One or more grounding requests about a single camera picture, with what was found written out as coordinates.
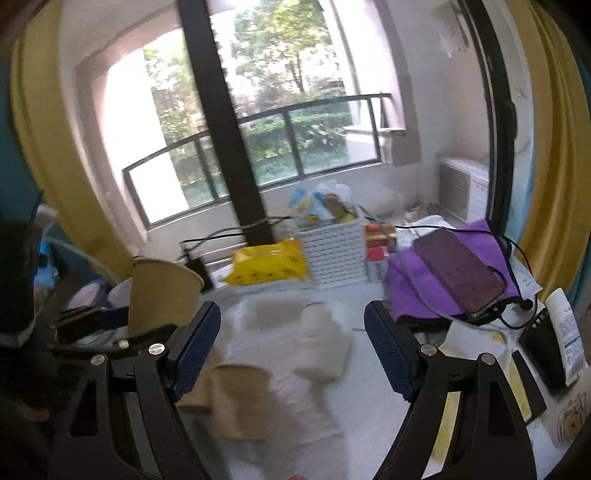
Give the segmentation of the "brown paper cup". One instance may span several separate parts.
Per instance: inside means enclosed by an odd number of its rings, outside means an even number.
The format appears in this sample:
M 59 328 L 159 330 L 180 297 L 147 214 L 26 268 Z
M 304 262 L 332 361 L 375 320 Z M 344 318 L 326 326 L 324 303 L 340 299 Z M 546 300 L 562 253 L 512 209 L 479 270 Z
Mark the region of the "brown paper cup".
M 211 415 L 217 439 L 262 441 L 269 413 L 270 372 L 245 364 L 218 364 L 200 374 L 177 407 Z
M 190 323 L 204 280 L 187 267 L 139 259 L 133 267 L 128 333 L 134 337 L 167 325 Z

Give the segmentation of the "lying brown paper cup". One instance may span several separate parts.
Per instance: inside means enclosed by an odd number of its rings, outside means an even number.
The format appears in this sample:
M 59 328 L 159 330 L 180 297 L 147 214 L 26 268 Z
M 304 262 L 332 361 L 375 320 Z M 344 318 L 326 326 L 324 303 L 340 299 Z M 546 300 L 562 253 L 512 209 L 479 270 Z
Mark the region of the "lying brown paper cup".
M 177 407 L 211 415 L 217 439 L 262 441 L 269 413 L 270 372 L 245 364 L 218 364 L 200 374 Z

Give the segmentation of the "lying white paper cup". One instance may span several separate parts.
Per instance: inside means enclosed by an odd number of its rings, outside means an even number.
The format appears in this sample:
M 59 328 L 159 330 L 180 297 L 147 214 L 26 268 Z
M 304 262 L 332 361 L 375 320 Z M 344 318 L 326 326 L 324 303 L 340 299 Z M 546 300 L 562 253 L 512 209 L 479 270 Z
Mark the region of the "lying white paper cup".
M 298 323 L 294 374 L 311 381 L 335 381 L 345 370 L 351 335 L 324 302 L 305 304 Z

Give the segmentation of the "purple cloth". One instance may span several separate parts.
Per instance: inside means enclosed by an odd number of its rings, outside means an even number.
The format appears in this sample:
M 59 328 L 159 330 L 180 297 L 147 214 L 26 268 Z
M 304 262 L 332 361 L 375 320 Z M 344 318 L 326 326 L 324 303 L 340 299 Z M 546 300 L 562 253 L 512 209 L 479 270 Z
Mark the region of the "purple cloth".
M 392 316 L 414 332 L 435 332 L 445 329 L 454 320 L 481 326 L 501 317 L 510 304 L 523 300 L 510 265 L 512 255 L 509 239 L 490 229 L 485 219 L 477 220 L 462 229 L 448 229 L 419 225 L 427 234 L 435 229 L 447 229 L 475 253 L 497 274 L 503 276 L 506 291 L 494 304 L 476 315 L 465 314 L 428 266 L 415 253 L 413 246 L 401 249 L 388 257 L 388 274 L 392 287 Z

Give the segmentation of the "black charger adapter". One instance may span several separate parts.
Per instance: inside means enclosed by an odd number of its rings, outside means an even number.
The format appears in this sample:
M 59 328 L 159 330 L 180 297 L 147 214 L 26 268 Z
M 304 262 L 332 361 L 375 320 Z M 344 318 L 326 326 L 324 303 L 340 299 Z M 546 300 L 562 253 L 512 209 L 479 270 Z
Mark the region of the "black charger adapter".
M 214 289 L 211 276 L 209 275 L 205 267 L 204 261 L 202 261 L 202 259 L 199 256 L 195 256 L 191 254 L 187 248 L 183 248 L 181 254 L 181 261 L 186 268 L 188 268 L 194 273 L 197 273 L 197 275 L 200 276 L 202 280 L 204 280 L 204 286 L 202 287 L 203 293 L 207 293 Z

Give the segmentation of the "red snack box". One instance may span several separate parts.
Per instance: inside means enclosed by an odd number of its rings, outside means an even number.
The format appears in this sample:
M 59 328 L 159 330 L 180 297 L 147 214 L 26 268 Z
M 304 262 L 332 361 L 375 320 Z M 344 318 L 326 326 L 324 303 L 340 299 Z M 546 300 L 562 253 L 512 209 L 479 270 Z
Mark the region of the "red snack box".
M 396 231 L 391 223 L 363 226 L 366 241 L 366 267 L 372 282 L 383 282 L 388 274 L 388 257 L 396 250 Z

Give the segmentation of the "white woven plastic basket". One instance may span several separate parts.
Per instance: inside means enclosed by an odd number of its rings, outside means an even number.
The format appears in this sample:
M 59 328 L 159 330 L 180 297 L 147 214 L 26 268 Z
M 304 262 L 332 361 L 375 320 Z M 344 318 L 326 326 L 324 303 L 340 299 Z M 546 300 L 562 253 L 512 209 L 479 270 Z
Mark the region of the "white woven plastic basket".
M 366 242 L 360 219 L 308 229 L 297 234 L 317 289 L 367 280 Z

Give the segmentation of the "white air conditioner unit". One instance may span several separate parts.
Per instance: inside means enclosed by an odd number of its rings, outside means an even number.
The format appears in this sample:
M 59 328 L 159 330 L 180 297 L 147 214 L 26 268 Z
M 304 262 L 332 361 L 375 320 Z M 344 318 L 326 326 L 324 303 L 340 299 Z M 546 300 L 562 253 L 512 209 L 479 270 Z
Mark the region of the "white air conditioner unit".
M 489 167 L 459 157 L 438 157 L 438 204 L 464 223 L 484 219 L 488 210 Z

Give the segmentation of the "yellow curtain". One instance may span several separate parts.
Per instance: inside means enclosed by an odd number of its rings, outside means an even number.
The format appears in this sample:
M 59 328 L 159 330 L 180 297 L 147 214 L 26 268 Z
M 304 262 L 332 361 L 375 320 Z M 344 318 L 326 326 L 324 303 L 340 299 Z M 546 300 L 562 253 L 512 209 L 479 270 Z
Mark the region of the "yellow curtain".
M 24 159 L 73 246 L 110 280 L 132 275 L 133 259 L 107 218 L 83 167 L 68 121 L 59 72 L 63 3 L 50 1 L 16 40 L 10 98 Z

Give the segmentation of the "black balcony railing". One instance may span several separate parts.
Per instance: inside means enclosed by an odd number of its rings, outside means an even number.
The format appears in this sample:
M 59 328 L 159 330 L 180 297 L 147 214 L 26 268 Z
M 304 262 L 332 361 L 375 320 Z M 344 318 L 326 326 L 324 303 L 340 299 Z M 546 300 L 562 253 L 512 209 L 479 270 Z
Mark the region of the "black balcony railing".
M 388 93 L 344 95 L 239 118 L 256 185 L 269 190 L 387 159 Z M 122 170 L 124 185 L 151 230 L 228 202 L 208 131 L 175 141 Z

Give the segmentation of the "black window frame post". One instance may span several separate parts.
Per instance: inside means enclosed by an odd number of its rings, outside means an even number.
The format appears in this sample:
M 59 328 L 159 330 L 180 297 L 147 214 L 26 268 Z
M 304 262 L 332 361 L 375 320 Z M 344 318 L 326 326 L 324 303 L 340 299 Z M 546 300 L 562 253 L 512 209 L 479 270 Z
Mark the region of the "black window frame post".
M 274 242 L 225 81 L 207 2 L 176 2 L 214 152 L 238 223 L 250 246 Z

